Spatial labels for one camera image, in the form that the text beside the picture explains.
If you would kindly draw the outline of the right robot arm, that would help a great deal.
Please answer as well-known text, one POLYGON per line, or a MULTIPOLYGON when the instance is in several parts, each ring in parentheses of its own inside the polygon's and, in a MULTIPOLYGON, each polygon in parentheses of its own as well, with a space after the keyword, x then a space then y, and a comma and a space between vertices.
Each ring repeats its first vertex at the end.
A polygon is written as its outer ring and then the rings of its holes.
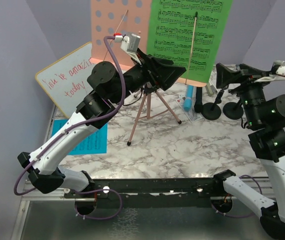
POLYGON ((225 170, 214 176, 216 195, 228 193, 246 205, 258 218, 265 232, 275 240, 285 240, 285 94, 266 100, 263 88, 285 80, 285 61, 275 61, 270 70, 240 64, 231 70, 216 65, 216 87, 236 84, 230 93, 239 97, 246 115, 248 136, 255 156, 263 165, 272 186, 269 199, 245 184, 233 172, 225 170))

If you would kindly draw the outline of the pink music stand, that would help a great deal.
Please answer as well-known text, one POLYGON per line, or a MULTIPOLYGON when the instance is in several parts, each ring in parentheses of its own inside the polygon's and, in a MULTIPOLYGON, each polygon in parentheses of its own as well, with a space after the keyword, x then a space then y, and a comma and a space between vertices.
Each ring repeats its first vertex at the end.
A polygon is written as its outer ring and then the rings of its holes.
MULTIPOLYGON (((147 9, 146 4, 150 3, 150 0, 144 0, 141 7, 137 7, 132 0, 95 0, 92 3, 92 9, 94 10, 91 19, 93 37, 90 60, 92 63, 113 63, 113 59, 103 41, 103 37, 105 36, 112 36, 114 34, 130 36, 134 32, 137 36, 147 37, 148 19, 151 11, 147 9)), ((156 114, 156 116, 171 112, 177 123, 182 123, 158 92, 158 89, 158 85, 153 87, 150 82, 135 86, 133 89, 128 89, 129 95, 134 94, 135 101, 141 101, 130 137, 127 141, 128 146, 132 143, 138 121, 144 118, 152 118, 151 99, 153 93, 166 106, 166 110, 156 114)))

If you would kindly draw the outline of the black microphone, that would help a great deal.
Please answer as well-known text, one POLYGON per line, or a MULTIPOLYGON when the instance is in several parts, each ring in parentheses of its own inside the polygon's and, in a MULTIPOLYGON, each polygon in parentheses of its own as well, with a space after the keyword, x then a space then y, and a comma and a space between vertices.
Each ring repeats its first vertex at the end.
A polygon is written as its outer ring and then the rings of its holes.
POLYGON ((203 88, 196 87, 194 111, 196 113, 201 113, 202 110, 203 110, 203 88))

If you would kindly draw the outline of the green sheet music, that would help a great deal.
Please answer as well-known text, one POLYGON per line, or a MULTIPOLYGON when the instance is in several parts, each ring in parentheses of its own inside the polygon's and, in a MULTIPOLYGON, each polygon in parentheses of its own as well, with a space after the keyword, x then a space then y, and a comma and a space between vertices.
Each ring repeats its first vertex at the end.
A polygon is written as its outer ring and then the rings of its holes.
POLYGON ((207 83, 232 4, 231 0, 152 1, 146 52, 185 67, 184 80, 207 83))

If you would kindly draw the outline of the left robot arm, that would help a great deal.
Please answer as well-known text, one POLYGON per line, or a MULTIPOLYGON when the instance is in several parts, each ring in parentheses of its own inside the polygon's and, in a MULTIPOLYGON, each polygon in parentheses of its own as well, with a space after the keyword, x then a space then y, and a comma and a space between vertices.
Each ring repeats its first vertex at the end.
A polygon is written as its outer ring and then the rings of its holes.
POLYGON ((186 71, 172 60, 146 55, 138 50, 136 63, 126 72, 113 52, 113 62, 94 66, 87 82, 92 91, 78 104, 65 125, 33 152, 22 152, 17 159, 28 172, 28 179, 43 194, 58 188, 75 190, 81 197, 92 194, 94 181, 86 171, 74 171, 60 165, 80 142, 105 126, 119 111, 125 98, 138 88, 151 84, 164 91, 186 71))

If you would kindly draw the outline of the blue toy microphone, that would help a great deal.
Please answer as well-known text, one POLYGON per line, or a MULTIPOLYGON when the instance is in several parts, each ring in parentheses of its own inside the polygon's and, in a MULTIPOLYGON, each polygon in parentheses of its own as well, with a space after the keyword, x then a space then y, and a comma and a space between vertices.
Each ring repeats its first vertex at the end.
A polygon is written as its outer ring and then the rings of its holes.
POLYGON ((185 112, 189 112, 192 107, 193 93, 194 93, 194 86, 188 85, 186 89, 184 103, 183 103, 183 109, 185 112))

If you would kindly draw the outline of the blue sheet music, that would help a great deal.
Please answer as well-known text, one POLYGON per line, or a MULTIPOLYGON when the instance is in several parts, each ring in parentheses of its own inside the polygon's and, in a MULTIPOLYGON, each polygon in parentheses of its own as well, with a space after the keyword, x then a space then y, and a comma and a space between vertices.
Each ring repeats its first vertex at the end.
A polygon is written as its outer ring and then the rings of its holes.
POLYGON ((106 154, 108 149, 108 124, 97 132, 91 134, 80 142, 71 152, 70 156, 106 154))

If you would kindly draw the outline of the black mic stand front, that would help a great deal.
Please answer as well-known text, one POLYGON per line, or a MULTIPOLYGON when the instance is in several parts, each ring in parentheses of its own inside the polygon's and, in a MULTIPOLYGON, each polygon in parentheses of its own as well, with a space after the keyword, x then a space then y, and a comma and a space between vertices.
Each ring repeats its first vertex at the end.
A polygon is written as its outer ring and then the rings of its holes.
POLYGON ((238 102, 226 103, 223 107, 223 113, 227 118, 231 120, 241 119, 244 114, 241 100, 239 100, 238 102))

